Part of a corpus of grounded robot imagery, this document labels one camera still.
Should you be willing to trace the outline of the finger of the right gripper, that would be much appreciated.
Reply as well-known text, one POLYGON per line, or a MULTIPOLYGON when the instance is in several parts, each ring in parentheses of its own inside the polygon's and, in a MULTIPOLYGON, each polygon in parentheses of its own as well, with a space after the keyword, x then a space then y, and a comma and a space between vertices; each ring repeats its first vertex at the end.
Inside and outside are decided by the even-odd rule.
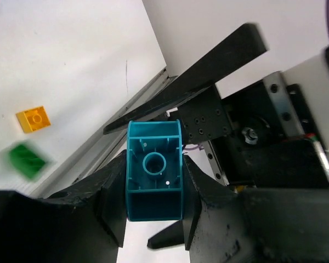
POLYGON ((241 25, 152 99, 106 125, 103 133, 124 130, 130 121, 148 121, 186 103, 267 50, 258 24, 241 25))
POLYGON ((184 231, 181 221, 164 228, 160 232, 148 239, 149 249, 162 249, 184 244, 184 231))

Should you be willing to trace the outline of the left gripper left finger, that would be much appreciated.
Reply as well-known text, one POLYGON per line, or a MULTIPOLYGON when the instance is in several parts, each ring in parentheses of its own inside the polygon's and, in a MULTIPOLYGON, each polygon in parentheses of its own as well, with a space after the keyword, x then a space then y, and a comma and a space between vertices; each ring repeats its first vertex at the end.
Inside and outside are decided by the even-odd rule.
POLYGON ((0 262, 116 262, 127 153, 48 198, 0 190, 0 262))

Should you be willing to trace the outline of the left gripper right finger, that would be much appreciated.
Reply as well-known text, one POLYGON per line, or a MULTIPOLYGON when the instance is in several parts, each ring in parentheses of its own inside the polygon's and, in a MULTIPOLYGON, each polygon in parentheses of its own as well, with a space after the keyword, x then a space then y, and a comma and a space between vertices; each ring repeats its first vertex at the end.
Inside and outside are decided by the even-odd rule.
POLYGON ((234 193, 189 157, 184 175, 201 204, 191 262, 329 262, 329 190, 248 188, 234 193))

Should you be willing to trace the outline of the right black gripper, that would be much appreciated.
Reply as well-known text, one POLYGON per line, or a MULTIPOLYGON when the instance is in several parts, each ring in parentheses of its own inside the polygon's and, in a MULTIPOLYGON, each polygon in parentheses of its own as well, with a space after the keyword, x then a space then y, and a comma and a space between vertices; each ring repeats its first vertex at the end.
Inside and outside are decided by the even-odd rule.
POLYGON ((221 98, 209 87, 178 108, 184 141, 203 146, 223 185, 329 188, 329 163, 300 87, 274 72, 221 98))

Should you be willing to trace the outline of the teal rounded lego brick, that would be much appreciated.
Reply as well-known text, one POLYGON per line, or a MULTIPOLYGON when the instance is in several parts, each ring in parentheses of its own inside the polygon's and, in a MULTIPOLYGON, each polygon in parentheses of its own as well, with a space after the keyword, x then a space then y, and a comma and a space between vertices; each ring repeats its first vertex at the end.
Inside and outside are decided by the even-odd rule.
POLYGON ((129 221, 183 218, 183 149, 178 120, 129 123, 125 198, 129 221))

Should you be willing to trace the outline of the green lego brick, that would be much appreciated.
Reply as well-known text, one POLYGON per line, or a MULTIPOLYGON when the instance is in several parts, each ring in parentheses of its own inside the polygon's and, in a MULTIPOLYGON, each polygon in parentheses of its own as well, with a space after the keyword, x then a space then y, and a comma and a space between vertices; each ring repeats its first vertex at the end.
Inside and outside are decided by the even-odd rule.
POLYGON ((51 163, 45 154, 28 141, 18 141, 5 148, 2 157, 11 170, 28 181, 36 181, 51 163))

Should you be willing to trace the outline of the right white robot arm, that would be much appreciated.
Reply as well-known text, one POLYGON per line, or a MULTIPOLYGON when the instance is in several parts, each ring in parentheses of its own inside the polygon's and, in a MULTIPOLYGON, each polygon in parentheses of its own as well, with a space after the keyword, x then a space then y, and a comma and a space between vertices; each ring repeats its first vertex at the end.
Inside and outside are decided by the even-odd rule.
POLYGON ((267 50, 241 25, 152 99, 125 130, 120 212, 172 224, 150 249, 194 262, 329 262, 329 47, 221 98, 216 83, 267 50))

